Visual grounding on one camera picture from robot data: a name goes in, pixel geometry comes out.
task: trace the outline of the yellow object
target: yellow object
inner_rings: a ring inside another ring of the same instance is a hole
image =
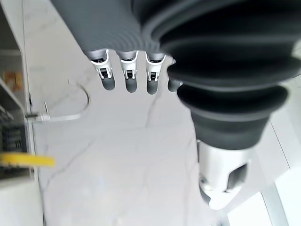
[[[11,166],[48,166],[53,167],[55,165],[54,158],[30,155],[27,153],[0,153],[0,165]]]

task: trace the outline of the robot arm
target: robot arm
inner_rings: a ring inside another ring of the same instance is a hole
[[[52,0],[103,86],[115,86],[106,49],[117,51],[126,87],[136,90],[137,50],[147,52],[155,93],[165,54],[168,88],[191,110],[199,140],[203,199],[225,206],[246,179],[252,147],[287,97],[279,82],[301,67],[299,0]]]

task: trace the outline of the shelf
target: shelf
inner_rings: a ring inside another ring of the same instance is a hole
[[[2,79],[0,79],[0,103],[9,112],[21,109],[24,113],[23,105]]]
[[[21,52],[18,49],[0,49],[0,56],[20,57]]]

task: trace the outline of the white surface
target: white surface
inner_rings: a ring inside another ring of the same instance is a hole
[[[42,226],[43,212],[34,180],[12,179],[0,182],[0,225]]]
[[[272,226],[260,192],[228,213],[230,226]]]
[[[301,167],[295,167],[275,181],[289,226],[299,226],[301,221]]]
[[[37,154],[55,157],[42,169],[47,226],[207,226],[288,170],[268,124],[255,147],[248,180],[223,211],[210,210],[198,188],[190,112],[167,90],[166,59],[156,95],[146,91],[145,56],[137,59],[137,91],[128,93],[118,56],[110,52],[116,88],[106,91],[93,66],[47,0],[25,1],[25,42],[33,109],[78,111],[78,121],[35,125]]]

